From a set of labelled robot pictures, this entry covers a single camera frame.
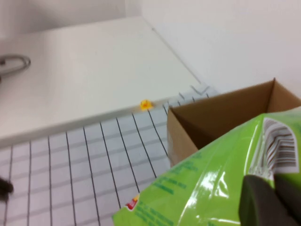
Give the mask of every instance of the white wall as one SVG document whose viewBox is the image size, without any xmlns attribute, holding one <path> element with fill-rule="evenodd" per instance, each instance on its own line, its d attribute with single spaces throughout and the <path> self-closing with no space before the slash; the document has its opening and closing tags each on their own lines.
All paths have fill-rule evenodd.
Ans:
<svg viewBox="0 0 301 226">
<path fill-rule="evenodd" d="M 142 0 L 142 14 L 220 91 L 277 77 L 301 96 L 300 0 Z"/>
<path fill-rule="evenodd" d="M 0 38 L 125 16 L 125 0 L 0 0 Z"/>
</svg>

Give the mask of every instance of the small yellow object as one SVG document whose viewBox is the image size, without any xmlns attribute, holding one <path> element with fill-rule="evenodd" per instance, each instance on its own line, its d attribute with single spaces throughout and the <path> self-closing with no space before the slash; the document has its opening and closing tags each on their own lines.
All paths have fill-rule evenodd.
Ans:
<svg viewBox="0 0 301 226">
<path fill-rule="evenodd" d="M 153 107 L 154 107 L 154 105 L 153 105 L 152 102 L 149 101 L 149 100 L 143 100 L 143 101 L 141 101 L 141 103 L 140 103 L 140 108 L 141 108 L 141 110 L 143 110 L 143 111 L 148 110 L 148 109 L 151 109 L 151 108 L 153 108 Z"/>
</svg>

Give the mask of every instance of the black object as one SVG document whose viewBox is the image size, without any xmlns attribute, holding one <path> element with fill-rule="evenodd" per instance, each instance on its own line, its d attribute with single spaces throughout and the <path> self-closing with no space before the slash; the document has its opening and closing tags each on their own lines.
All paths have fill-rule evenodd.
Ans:
<svg viewBox="0 0 301 226">
<path fill-rule="evenodd" d="M 279 199 L 292 216 L 301 224 L 301 192 L 280 174 L 274 176 L 275 190 Z"/>
<path fill-rule="evenodd" d="M 13 193 L 13 191 L 14 186 L 12 183 L 0 178 L 0 201 L 6 202 L 8 200 L 8 195 Z"/>
<path fill-rule="evenodd" d="M 239 218 L 241 226 L 299 226 L 270 185 L 253 175 L 243 180 Z"/>
</svg>

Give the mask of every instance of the black grid lines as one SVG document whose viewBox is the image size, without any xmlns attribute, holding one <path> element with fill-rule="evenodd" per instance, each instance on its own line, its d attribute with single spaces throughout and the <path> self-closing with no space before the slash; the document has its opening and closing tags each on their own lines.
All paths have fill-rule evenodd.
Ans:
<svg viewBox="0 0 301 226">
<path fill-rule="evenodd" d="M 119 125 L 119 122 L 118 122 L 118 118 L 116 118 L 116 121 L 117 121 L 118 129 L 119 129 L 119 132 L 120 132 L 120 135 L 121 135 L 122 143 L 124 145 L 124 149 L 125 149 L 126 154 L 127 154 L 127 159 L 128 159 L 129 164 L 130 164 L 131 171 L 133 173 L 133 177 L 134 177 L 134 180 L 135 180 L 135 183 L 136 183 L 136 186 L 137 186 L 137 190 L 138 190 L 138 192 L 140 192 L 139 187 L 138 187 L 138 183 L 137 183 L 137 180 L 136 180 L 136 177 L 135 177 L 135 173 L 133 171 L 132 163 L 131 163 L 130 157 L 128 156 L 127 147 L 126 147 L 126 144 L 124 143 L 124 139 L 122 137 L 122 133 L 121 133 L 120 125 Z"/>
<path fill-rule="evenodd" d="M 10 166 L 9 166 L 9 176 L 8 176 L 9 181 L 11 180 L 12 161 L 13 161 L 13 147 L 11 146 L 11 148 L 10 148 Z M 7 217 L 8 217 L 8 201 L 6 201 L 6 205 L 5 205 L 4 222 L 3 222 L 4 226 L 6 226 Z"/>
<path fill-rule="evenodd" d="M 116 187 L 116 182 L 115 182 L 115 178 L 114 178 L 114 174 L 113 174 L 113 169 L 112 169 L 112 165 L 111 165 L 111 161 L 110 161 L 110 157 L 109 157 L 109 152 L 108 152 L 107 144 L 105 142 L 104 134 L 103 134 L 103 141 L 104 141 L 105 149 L 106 149 L 108 160 L 109 160 L 109 165 L 110 165 L 110 169 L 111 169 L 111 174 L 112 174 L 112 178 L 113 178 L 113 182 L 114 182 L 114 187 L 115 187 L 115 192 L 116 192 L 116 196 L 117 196 L 119 208 L 121 209 L 120 200 L 119 200 L 119 196 L 118 196 L 118 192 L 117 192 L 117 187 Z"/>
<path fill-rule="evenodd" d="M 88 159 L 89 159 L 89 167 L 90 167 L 90 172 L 91 172 L 91 180 L 92 180 L 93 193 L 94 193 L 94 198 L 95 198 L 98 225 L 100 226 L 100 218 L 99 218 L 98 205 L 97 205 L 97 199 L 96 199 L 96 193 L 95 193 L 95 185 L 94 185 L 94 180 L 93 180 L 93 173 L 92 173 L 91 160 L 90 160 L 90 155 L 89 155 L 89 148 L 88 148 L 85 128 L 83 128 L 83 130 L 84 130 L 84 136 L 85 136 L 85 141 L 86 141 L 86 146 L 87 146 L 87 154 L 88 154 Z"/>
<path fill-rule="evenodd" d="M 144 145 L 144 143 L 143 143 L 143 140 L 142 140 L 142 138 L 141 138 L 141 135 L 140 135 L 140 132 L 139 132 L 139 129 L 138 129 L 138 126 L 137 126 L 137 123 L 136 123 L 136 120 L 135 120 L 134 114 L 132 114 L 132 116 L 133 116 L 133 119 L 134 119 L 134 122 L 135 122 L 135 126 L 136 126 L 136 128 L 137 128 L 138 135 L 139 135 L 139 137 L 140 137 L 140 139 L 141 139 L 141 142 L 142 142 L 143 148 L 144 148 L 144 150 L 145 150 L 145 153 L 146 153 L 146 155 L 147 155 L 147 158 L 148 158 L 148 160 L 149 160 L 149 162 L 150 162 L 150 167 L 151 167 L 151 169 L 152 169 L 152 171 L 153 171 L 153 173 L 154 173 L 154 175 L 155 175 L 155 178 L 157 178 L 157 175 L 156 175 L 156 173 L 155 173 L 155 170 L 154 170 L 154 168 L 153 168 L 153 166 L 152 166 L 152 163 L 151 163 L 151 160 L 150 160 L 149 154 L 147 153 L 147 150 L 146 150 L 146 148 L 145 148 L 145 145 Z"/>
<path fill-rule="evenodd" d="M 157 131 L 157 128 L 156 128 L 156 126 L 155 126 L 155 124 L 154 124 L 154 121 L 153 121 L 153 119 L 152 119 L 152 117 L 151 117 L 151 113 L 150 113 L 149 110 L 147 110 L 147 112 L 148 112 L 149 115 L 150 115 L 150 120 L 151 120 L 151 122 L 152 122 L 152 125 L 154 126 L 154 129 L 155 129 L 155 131 L 156 131 L 156 134 L 157 134 L 158 137 L 159 137 L 160 143 L 162 144 L 162 147 L 164 148 L 164 151 L 165 151 L 165 153 L 166 153 L 166 156 L 168 156 L 168 155 L 167 155 L 166 148 L 165 148 L 164 145 L 163 145 L 163 142 L 162 142 L 162 140 L 161 140 L 161 138 L 160 138 L 160 136 L 159 136 L 159 133 L 158 133 L 158 131 Z"/>
<path fill-rule="evenodd" d="M 73 219 L 74 219 L 74 225 L 76 225 L 75 206 L 74 206 L 74 191 L 73 191 L 72 170 L 71 170 L 71 160 L 70 160 L 70 149 L 69 149 L 69 142 L 68 142 L 67 132 L 66 132 L 66 140 L 67 140 L 68 158 L 69 158 L 69 170 L 70 170 L 70 184 L 71 184 L 71 195 L 72 195 Z"/>
<path fill-rule="evenodd" d="M 50 141 L 49 136 L 48 141 L 48 152 L 49 152 L 49 212 L 50 212 L 50 226 L 52 226 L 52 184 L 51 184 L 51 152 L 50 152 Z"/>
<path fill-rule="evenodd" d="M 191 95 L 181 93 L 171 105 L 200 98 L 204 97 L 195 91 Z M 27 222 L 37 226 L 39 220 L 47 217 L 50 226 L 90 223 L 106 226 L 113 213 L 169 168 L 167 111 L 168 105 L 164 104 L 161 108 L 114 119 L 116 129 L 105 121 L 45 137 L 35 144 L 31 141 L 28 154 L 13 154 L 11 147 L 10 157 L 0 160 L 1 165 L 9 167 L 9 177 L 17 188 L 6 205 L 4 224 Z M 28 190 L 19 189 L 26 179 Z M 49 205 L 39 206 L 35 198 L 43 195 Z M 8 215 L 15 203 L 26 203 L 25 211 Z"/>
</svg>

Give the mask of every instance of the dark object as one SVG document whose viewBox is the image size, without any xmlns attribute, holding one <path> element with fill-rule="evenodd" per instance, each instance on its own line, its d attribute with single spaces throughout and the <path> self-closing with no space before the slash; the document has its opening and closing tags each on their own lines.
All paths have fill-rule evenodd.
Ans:
<svg viewBox="0 0 301 226">
<path fill-rule="evenodd" d="M 301 192 L 281 175 L 275 175 L 274 180 L 276 194 L 292 216 L 301 224 Z"/>
<path fill-rule="evenodd" d="M 0 201 L 7 201 L 8 195 L 14 191 L 14 186 L 9 181 L 0 178 Z"/>
<path fill-rule="evenodd" d="M 239 204 L 241 226 L 298 226 L 274 190 L 262 178 L 244 177 Z"/>
<path fill-rule="evenodd" d="M 1 67 L 6 66 L 7 61 L 20 61 L 21 65 L 10 69 L 2 70 Z M 8 76 L 26 70 L 31 65 L 31 60 L 27 56 L 18 54 L 7 54 L 0 56 L 0 76 Z"/>
</svg>

